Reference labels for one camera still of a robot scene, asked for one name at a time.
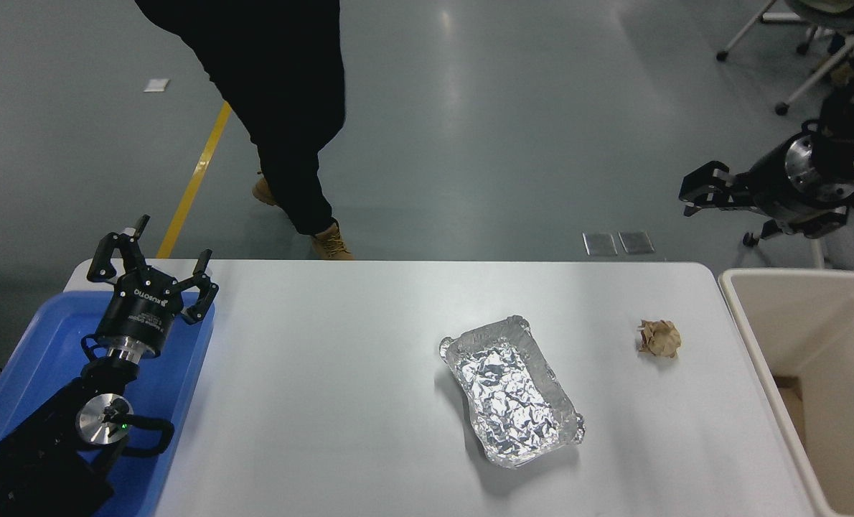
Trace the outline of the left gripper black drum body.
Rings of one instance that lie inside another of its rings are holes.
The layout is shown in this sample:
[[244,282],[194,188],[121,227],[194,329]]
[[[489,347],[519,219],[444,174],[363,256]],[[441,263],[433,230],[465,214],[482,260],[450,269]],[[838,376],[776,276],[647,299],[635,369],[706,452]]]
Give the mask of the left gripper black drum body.
[[177,278],[152,267],[120,276],[96,328],[96,343],[106,349],[138,343],[146,357],[161,356],[175,317],[183,310],[181,292],[172,290],[175,285]]

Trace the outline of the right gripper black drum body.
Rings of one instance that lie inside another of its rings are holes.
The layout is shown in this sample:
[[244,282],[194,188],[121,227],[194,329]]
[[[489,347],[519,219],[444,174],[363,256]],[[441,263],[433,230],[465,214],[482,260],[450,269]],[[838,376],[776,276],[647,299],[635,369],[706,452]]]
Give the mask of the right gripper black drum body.
[[788,206],[792,189],[785,167],[790,146],[790,143],[778,145],[751,168],[736,174],[733,195],[736,209],[771,218],[794,218],[795,211]]

